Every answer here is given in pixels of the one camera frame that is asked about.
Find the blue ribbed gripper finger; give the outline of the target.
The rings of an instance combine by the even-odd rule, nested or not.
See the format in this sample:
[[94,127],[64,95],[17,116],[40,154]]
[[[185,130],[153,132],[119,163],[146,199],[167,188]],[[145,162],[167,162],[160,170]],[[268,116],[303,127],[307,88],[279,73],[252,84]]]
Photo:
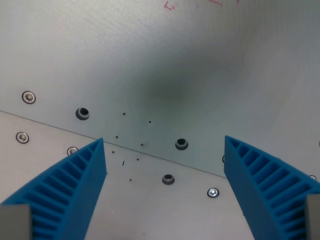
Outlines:
[[256,240],[305,240],[305,202],[320,183],[290,164],[231,136],[224,173]]
[[106,175],[100,138],[43,171],[2,204],[30,207],[35,240],[83,240]]

